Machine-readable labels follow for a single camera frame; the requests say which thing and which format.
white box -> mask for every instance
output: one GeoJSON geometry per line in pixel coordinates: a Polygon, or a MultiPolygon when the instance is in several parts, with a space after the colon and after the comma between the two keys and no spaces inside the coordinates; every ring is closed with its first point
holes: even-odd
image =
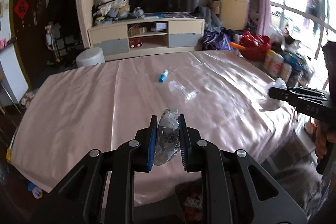
{"type": "Polygon", "coordinates": [[[157,30],[165,30],[167,29],[167,22],[157,22],[155,23],[155,28],[157,30]]]}

red bag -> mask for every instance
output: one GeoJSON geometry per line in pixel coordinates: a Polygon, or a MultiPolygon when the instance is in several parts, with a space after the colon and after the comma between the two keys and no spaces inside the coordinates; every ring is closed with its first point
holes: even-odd
{"type": "Polygon", "coordinates": [[[271,49],[269,37],[253,35],[248,31],[244,31],[239,45],[245,47],[245,50],[240,51],[243,57],[257,62],[264,62],[267,51],[271,49]]]}

dark wooden door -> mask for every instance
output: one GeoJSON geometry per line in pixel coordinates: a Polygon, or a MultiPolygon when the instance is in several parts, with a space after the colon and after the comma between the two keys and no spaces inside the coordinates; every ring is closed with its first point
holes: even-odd
{"type": "Polygon", "coordinates": [[[48,24],[46,0],[25,0],[28,4],[23,18],[15,11],[20,0],[13,0],[13,23],[17,45],[26,74],[33,82],[52,61],[52,52],[45,42],[45,27],[48,24]]]}

bed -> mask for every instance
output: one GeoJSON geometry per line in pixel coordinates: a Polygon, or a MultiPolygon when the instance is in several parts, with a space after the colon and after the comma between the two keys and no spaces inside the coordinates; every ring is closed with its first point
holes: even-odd
{"type": "MultiPolygon", "coordinates": [[[[21,121],[11,163],[50,192],[89,150],[118,148],[166,108],[178,108],[189,127],[220,149],[243,148],[261,163],[286,140],[296,120],[287,103],[260,111],[271,81],[229,51],[138,57],[52,75],[21,121]],[[165,69],[169,75],[159,83],[165,69]]],[[[148,174],[136,173],[135,204],[164,199],[176,185],[200,176],[184,171],[179,154],[148,174]]]]}

window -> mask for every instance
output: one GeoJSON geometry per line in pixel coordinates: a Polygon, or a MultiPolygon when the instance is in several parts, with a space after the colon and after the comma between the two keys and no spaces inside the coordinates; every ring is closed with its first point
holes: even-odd
{"type": "Polygon", "coordinates": [[[336,42],[336,2],[333,0],[270,0],[271,24],[302,42],[300,53],[312,60],[315,75],[310,87],[329,88],[328,71],[321,49],[328,40],[336,42]]]}

